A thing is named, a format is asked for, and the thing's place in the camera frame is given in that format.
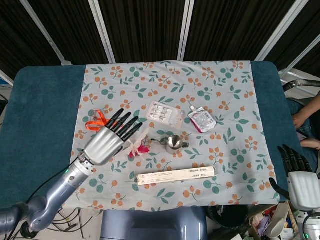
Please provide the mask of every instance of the floor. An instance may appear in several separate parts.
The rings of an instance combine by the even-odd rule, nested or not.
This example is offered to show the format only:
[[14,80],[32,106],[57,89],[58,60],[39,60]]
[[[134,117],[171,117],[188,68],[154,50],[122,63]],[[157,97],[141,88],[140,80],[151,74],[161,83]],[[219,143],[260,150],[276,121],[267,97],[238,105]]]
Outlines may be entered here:
[[[305,77],[308,79],[314,79],[312,78],[312,76],[310,77],[309,75],[304,75],[303,72],[300,72],[298,70],[293,69],[293,74],[288,74],[287,76],[285,76],[282,80],[283,80],[283,84],[285,84],[286,82],[290,82],[294,79],[296,79],[297,77]],[[289,98],[297,98],[297,99],[301,99],[301,98],[310,98],[316,95],[316,93],[319,91],[320,89],[315,89],[315,88],[296,88],[296,89],[292,89],[288,92],[286,92],[286,96]],[[11,89],[9,88],[3,88],[0,86],[0,94],[4,95],[5,97],[7,97],[9,99],[10,94],[11,94]],[[3,118],[4,118],[5,112],[2,114],[2,116],[0,117],[0,124],[3,122]],[[70,213],[72,212],[72,210],[62,210],[61,213],[64,216],[68,216]],[[91,214],[89,212],[87,212],[86,210],[82,210],[81,211],[81,220],[82,220],[82,224],[85,224],[91,217]],[[61,216],[57,216],[56,220],[62,219]],[[84,238],[82,238],[81,235],[81,231],[76,231],[74,233],[65,233],[65,232],[56,232],[56,231],[52,231],[49,229],[45,229],[41,232],[39,232],[39,234],[36,236],[36,238],[34,238],[35,240],[99,240],[100,239],[100,232],[101,232],[101,222],[102,222],[102,214],[95,216],[84,228],[83,228],[83,236]],[[74,219],[73,221],[71,221],[71,224],[77,224],[77,226],[74,228],[74,230],[78,229],[80,227],[79,225],[79,218]],[[60,228],[65,229],[68,227],[67,224],[62,224],[59,225]],[[214,230],[218,229],[219,226],[213,222],[212,220],[210,220],[209,218],[207,218],[207,229],[208,229],[208,233],[212,233]],[[24,239],[21,238],[21,235],[18,234],[16,239]]]

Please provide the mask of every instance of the cardboard box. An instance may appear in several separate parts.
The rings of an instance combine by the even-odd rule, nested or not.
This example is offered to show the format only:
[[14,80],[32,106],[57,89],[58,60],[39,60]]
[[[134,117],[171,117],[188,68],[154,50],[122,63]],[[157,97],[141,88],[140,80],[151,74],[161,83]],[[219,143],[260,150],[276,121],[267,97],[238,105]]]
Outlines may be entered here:
[[[289,205],[289,212],[288,212],[288,216],[287,216],[287,217],[290,218],[291,223],[292,223],[293,231],[294,231],[294,233],[295,233],[295,235],[296,235],[297,233],[299,233],[299,228],[298,228],[296,219],[295,219],[295,217],[294,217],[294,215],[293,215],[293,212],[292,212],[292,210],[291,210],[291,207],[290,207],[289,202],[286,201],[285,203]],[[266,212],[266,211],[274,208],[275,206],[277,206],[277,205],[273,205],[273,206],[269,207],[268,209],[259,212],[259,213],[256,214],[256,215],[259,215],[259,214],[261,214],[261,213],[263,214],[264,212]],[[255,228],[254,226],[252,226],[253,219],[254,219],[254,217],[255,217],[256,215],[254,215],[254,216],[252,216],[252,217],[249,218],[249,223],[250,223],[250,226],[251,226],[251,227],[248,229],[248,232],[249,232],[249,234],[254,238],[254,240],[261,240],[261,238],[259,237],[259,234],[258,234],[256,228]]]

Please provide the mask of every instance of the robotic hand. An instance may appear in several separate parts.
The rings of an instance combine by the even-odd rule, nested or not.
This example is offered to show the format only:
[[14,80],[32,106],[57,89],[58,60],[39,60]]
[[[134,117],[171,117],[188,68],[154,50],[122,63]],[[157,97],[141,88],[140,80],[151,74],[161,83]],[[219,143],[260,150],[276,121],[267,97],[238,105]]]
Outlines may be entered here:
[[320,217],[320,213],[315,212],[320,208],[320,180],[304,156],[287,145],[283,145],[283,148],[278,146],[278,150],[283,160],[289,192],[280,188],[273,178],[269,178],[271,186],[277,193],[290,200],[294,208],[304,212],[299,216],[304,218],[303,223],[299,225],[301,238],[307,239],[312,236],[311,240],[318,239],[319,231],[308,230],[308,234],[305,234],[305,224],[309,217]]
[[105,165],[121,151],[123,144],[143,125],[140,122],[128,131],[139,119],[136,116],[121,128],[131,115],[131,112],[128,112],[115,123],[123,111],[123,108],[120,109],[87,143],[74,163],[47,192],[46,197],[35,196],[27,203],[0,209],[0,235],[14,230],[18,222],[23,219],[26,219],[30,230],[35,232],[47,228],[52,223],[62,204],[94,173],[94,166]]

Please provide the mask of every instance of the person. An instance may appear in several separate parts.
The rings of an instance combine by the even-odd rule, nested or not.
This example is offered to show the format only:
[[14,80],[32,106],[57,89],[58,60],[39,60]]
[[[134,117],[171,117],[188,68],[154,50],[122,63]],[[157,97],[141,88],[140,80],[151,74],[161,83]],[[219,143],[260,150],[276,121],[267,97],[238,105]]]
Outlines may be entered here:
[[287,98],[287,102],[295,128],[307,137],[300,142],[303,154],[316,172],[320,158],[320,91],[316,97]]

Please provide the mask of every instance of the floral tablecloth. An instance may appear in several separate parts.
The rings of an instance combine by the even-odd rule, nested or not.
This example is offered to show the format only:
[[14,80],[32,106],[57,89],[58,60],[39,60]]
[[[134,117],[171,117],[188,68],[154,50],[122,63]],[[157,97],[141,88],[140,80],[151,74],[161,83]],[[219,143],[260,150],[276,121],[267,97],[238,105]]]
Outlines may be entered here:
[[[80,186],[65,207],[163,211],[182,206],[277,204],[275,171],[264,136],[249,61],[162,61],[87,65],[71,160],[96,133],[86,129],[95,110],[106,118],[124,108],[149,127],[149,153],[120,155]],[[190,113],[204,107],[216,127],[199,133],[186,117],[180,130],[146,119],[152,101]],[[189,148],[170,155],[151,142],[180,135]],[[138,186],[138,174],[214,166],[216,176]]]

